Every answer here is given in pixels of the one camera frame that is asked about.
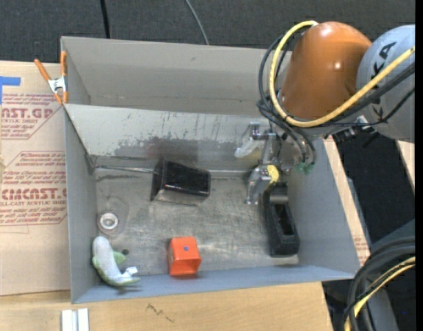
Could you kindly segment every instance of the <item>orange clamp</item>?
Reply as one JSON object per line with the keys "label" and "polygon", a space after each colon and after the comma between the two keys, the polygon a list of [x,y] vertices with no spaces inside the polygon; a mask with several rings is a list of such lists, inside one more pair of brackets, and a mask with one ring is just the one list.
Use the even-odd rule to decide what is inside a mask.
{"label": "orange clamp", "polygon": [[[48,82],[49,87],[54,93],[55,99],[62,105],[63,102],[68,102],[68,89],[66,88],[66,78],[68,77],[68,63],[67,63],[67,55],[65,51],[61,52],[60,55],[60,67],[61,67],[61,76],[58,79],[51,79],[50,75],[48,74],[48,71],[46,71],[43,64],[38,59],[34,59],[34,63],[37,65],[37,68],[39,69],[41,76]],[[60,98],[59,93],[57,90],[59,88],[63,89],[63,100]]]}

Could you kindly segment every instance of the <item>white cable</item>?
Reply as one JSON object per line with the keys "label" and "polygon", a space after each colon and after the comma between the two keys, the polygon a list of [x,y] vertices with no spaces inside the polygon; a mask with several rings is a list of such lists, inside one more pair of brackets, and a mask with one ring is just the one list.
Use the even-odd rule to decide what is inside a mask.
{"label": "white cable", "polygon": [[201,32],[202,32],[202,34],[203,34],[203,37],[204,37],[205,43],[206,43],[207,45],[209,45],[209,40],[208,40],[208,38],[207,38],[207,35],[205,34],[205,31],[204,31],[203,25],[201,24],[201,22],[200,22],[200,20],[199,20],[199,18],[198,18],[198,15],[196,14],[195,10],[193,9],[193,6],[191,5],[191,3],[190,3],[190,1],[189,1],[189,0],[184,0],[184,1],[185,1],[185,3],[187,4],[187,6],[189,7],[190,11],[192,12],[192,14],[193,14],[193,16],[194,16],[194,18],[195,18],[196,22],[198,22],[198,25],[199,25],[200,31],[201,31]]}

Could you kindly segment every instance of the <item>orange block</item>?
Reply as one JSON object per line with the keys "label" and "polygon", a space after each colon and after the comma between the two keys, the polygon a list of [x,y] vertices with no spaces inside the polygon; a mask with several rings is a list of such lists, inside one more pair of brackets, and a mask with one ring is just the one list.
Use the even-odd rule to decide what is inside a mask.
{"label": "orange block", "polygon": [[169,273],[171,276],[194,274],[202,261],[196,239],[193,237],[178,237],[170,241]]}

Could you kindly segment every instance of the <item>yellow wire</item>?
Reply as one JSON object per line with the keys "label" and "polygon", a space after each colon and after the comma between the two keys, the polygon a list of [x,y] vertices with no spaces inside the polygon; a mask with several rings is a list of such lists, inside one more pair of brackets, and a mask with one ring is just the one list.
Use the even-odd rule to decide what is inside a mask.
{"label": "yellow wire", "polygon": [[280,51],[283,49],[283,46],[288,41],[291,35],[297,32],[299,29],[307,27],[307,26],[314,26],[316,25],[316,21],[303,21],[292,27],[285,36],[280,40],[276,50],[273,54],[273,59],[271,61],[271,68],[269,72],[269,93],[271,95],[271,101],[273,102],[274,108],[278,111],[282,118],[285,118],[287,115],[285,114],[284,110],[280,107],[278,100],[276,98],[276,90],[274,88],[274,75],[276,74],[276,64],[278,63]]}
{"label": "yellow wire", "polygon": [[[393,268],[391,268],[390,270],[388,270],[386,273],[390,273],[391,271],[396,270],[397,268],[399,268],[400,266],[403,266],[406,263],[415,263],[415,257],[410,257],[406,260],[404,260],[403,262],[397,264],[396,266],[394,266]],[[361,311],[361,309],[363,308],[363,306],[365,305],[365,303],[383,286],[385,286],[391,279],[394,279],[396,276],[398,276],[399,274],[401,274],[402,272],[408,270],[409,268],[412,268],[413,266],[415,266],[415,264],[413,265],[407,265],[404,266],[402,268],[400,268],[399,270],[395,271],[393,274],[390,274],[387,278],[385,278],[383,280],[383,282],[381,282],[381,284],[375,289],[373,290],[371,293],[369,293],[368,295],[365,296],[365,298],[360,299],[355,305],[354,305],[354,316],[357,317],[358,313]],[[374,281],[368,288],[372,288],[375,284],[377,284],[377,281]],[[347,317],[346,321],[344,322],[344,331],[351,331],[351,321],[349,319],[349,316]]]}
{"label": "yellow wire", "polygon": [[277,110],[278,114],[290,125],[298,126],[299,128],[310,128],[313,126],[318,126],[320,124],[326,123],[334,119],[336,116],[343,113],[346,109],[353,106],[355,103],[359,101],[368,91],[370,91],[377,83],[379,83],[385,76],[387,76],[390,72],[392,72],[397,66],[399,66],[403,61],[409,58],[415,52],[415,46],[409,48],[404,53],[402,53],[397,59],[392,61],[387,67],[385,67],[377,76],[375,76],[370,82],[364,85],[357,93],[355,93],[350,99],[344,102],[341,106],[330,112],[328,115],[325,115],[319,119],[311,120],[311,121],[299,121],[291,118],[282,107],[280,107],[279,102],[275,96],[276,90],[274,89],[274,75],[276,72],[276,64],[278,60],[278,56],[280,51],[282,50],[283,46],[287,42],[287,39],[293,34],[296,30],[300,29],[301,27],[305,26],[313,26],[317,24],[315,21],[305,21],[299,23],[298,25],[294,26],[292,29],[288,31],[288,33],[282,38],[280,41],[274,56],[273,61],[271,64],[270,74],[269,74],[269,91],[271,94],[271,101],[273,102],[274,108]]}

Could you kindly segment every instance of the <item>bin floor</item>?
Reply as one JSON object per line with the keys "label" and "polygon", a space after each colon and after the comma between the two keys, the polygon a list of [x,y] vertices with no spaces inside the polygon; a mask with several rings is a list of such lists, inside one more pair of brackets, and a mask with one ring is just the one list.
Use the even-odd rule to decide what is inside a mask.
{"label": "bin floor", "polygon": [[199,206],[150,201],[151,188],[152,173],[96,170],[98,214],[118,217],[118,230],[107,237],[116,251],[127,254],[120,268],[135,265],[141,275],[167,274],[170,239],[185,236],[196,238],[199,271],[298,262],[296,255],[269,255],[260,207],[244,203],[247,186],[240,174],[212,175],[210,196]]}

